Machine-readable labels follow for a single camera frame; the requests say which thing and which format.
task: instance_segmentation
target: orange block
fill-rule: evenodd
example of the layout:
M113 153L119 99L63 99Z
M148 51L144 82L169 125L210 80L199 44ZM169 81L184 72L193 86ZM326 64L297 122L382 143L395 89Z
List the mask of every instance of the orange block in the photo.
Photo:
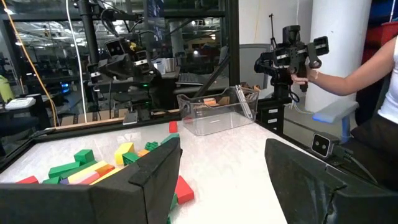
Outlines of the orange block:
M99 173L92 171L84 175L82 178L69 184L91 184L92 182L99 179L99 177L100 177Z
M114 166L107 164L99 169L96 169L95 172L97 172L99 174L100 177L104 176L105 174L107 174L108 172L111 172L111 170L114 169Z
M144 156L144 155L146 155L146 154L148 154L148 153L149 153L148 150L143 149L143 150L139 151L139 152L137 153L137 155L138 155L139 157L142 157L142 156Z

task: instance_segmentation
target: white cable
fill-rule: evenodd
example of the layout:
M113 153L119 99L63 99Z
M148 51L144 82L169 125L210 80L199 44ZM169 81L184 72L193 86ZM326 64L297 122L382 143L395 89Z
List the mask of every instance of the white cable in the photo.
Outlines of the white cable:
M73 43L75 43L76 54L77 54L77 60L78 60L78 63L79 63L80 88L81 88L81 102L83 103L83 112L84 112L84 114L85 114L85 122L87 123L86 104L85 104L85 89L84 89L84 86L83 86L83 70L81 69L81 60L80 60L79 48L78 48L78 46L77 46L76 37L75 37L75 32L73 31L72 20L70 19L70 14L69 14L69 3L68 3L69 1L70 1L70 0L66 0L66 2L67 2L67 15L68 15L68 21L69 21L70 31L71 31L72 37L73 37Z
M300 0L297 0L297 15L296 15L296 25L299 24L299 10L300 10Z
M391 9L391 15L390 15L390 22L392 21L392 17L394 16L394 8L396 7L396 0L392 2L392 9Z

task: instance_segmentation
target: red block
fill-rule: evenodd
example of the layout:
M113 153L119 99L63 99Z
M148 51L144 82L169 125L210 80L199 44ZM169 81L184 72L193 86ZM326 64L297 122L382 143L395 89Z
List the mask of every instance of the red block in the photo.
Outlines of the red block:
M177 122L176 121L171 121L169 123L169 132L170 133L177 133Z
M35 176L31 176L17 182L17 184L38 184L38 183L39 181L36 179Z
M178 177L177 186L175 186L175 193L177 194L177 201L179 205L189 202L195 198L193 190L182 178L182 176Z

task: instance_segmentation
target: wooden block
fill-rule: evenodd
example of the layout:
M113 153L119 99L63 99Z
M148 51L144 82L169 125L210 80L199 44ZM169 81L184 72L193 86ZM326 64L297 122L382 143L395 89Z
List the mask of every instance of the wooden block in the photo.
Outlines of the wooden block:
M111 172L113 169L114 169L114 166L108 164L99 169L96 169L95 172L97 172L99 174L99 176L102 177L105 174L107 174L108 172Z
M103 179L106 179L107 177L110 177L110 176L112 176L113 174L115 174L115 173L117 173L117 172L119 172L119 171L121 171L120 168L115 168L115 169L112 170L111 172L108 172L108 173L105 174L104 176L100 177L98 180L92 182L90 185L96 184L96 183L98 183L99 181L101 181L101 180L103 180Z
M114 153L114 160L116 165L124 165L123 154L128 152L134 152L134 144L132 142L123 143L119 146L119 149Z
M60 184L69 184L69 180L67 178L63 179L60 181Z
M143 149L143 150L139 151L139 152L137 153L137 155L138 155L139 157L142 157L142 156L144 156L144 155L146 155L146 154L148 154L148 153L149 153L148 150Z
M91 149L82 149L74 155L75 161L81 165L94 160L94 154Z
M173 210L178 204L177 194L174 193L172 205L170 206L170 211Z
M30 176L17 182L17 184L38 184L39 181L35 176Z
M68 181L69 181L69 183L73 183L76 180L84 177L88 173L93 172L96 169L99 169L99 168L104 167L106 165L108 165L108 164L105 161L97 162L96 164L94 164L94 165L92 165L92 166L90 166L90 167L88 167L86 169L83 169L83 170L77 172L76 174L73 174L73 175L69 176L68 177Z
M159 143L157 143L157 142L147 142L147 144L145 144L145 149L152 152L158 146L159 146Z
M49 171L49 177L50 178L58 177L65 172L76 169L77 167L80 167L80 162L72 162L62 166L53 167Z
M178 132L178 127L177 127L177 122L176 121L170 121L170 123L169 123L169 132L170 133L177 133Z
M84 165L82 165L80 167L77 167L76 169L70 170L68 172L64 172L63 174L60 175L60 177L61 177L62 180L66 179L69 176L71 176L73 174L76 174L77 172L82 171L83 169L89 168L89 167L91 167L92 165L94 165L96 163L97 163L96 161L87 162L86 164L84 164Z
M60 180L60 177L53 177L47 180L43 180L42 184L59 184Z
M137 156L137 154L133 152L128 152L123 154L123 163L125 166L132 164L133 162L136 162L140 157Z
M92 182L98 180L100 177L100 174L95 172L95 171L91 171L89 173L87 173L86 175L84 175L83 177L81 177L80 179L75 180L74 182L71 182L69 184L91 184Z
M177 185L175 186L175 193L177 194L178 204L182 205L195 198L195 194L191 187L186 183L182 176L178 177Z
M164 139L161 144L167 142L168 140L170 140L172 138L179 138L179 137L180 137L180 134L171 134L166 139Z

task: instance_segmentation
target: light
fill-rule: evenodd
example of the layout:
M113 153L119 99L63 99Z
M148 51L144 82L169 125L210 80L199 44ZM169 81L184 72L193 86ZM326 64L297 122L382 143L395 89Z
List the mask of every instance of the light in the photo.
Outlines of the light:
M56 40L65 40L65 39L69 39L70 37L53 37L53 39Z
M4 12L6 12L6 13L9 14L9 15L14 15L14 14L15 14L15 12L12 12L12 11L9 10L9 9L4 9Z

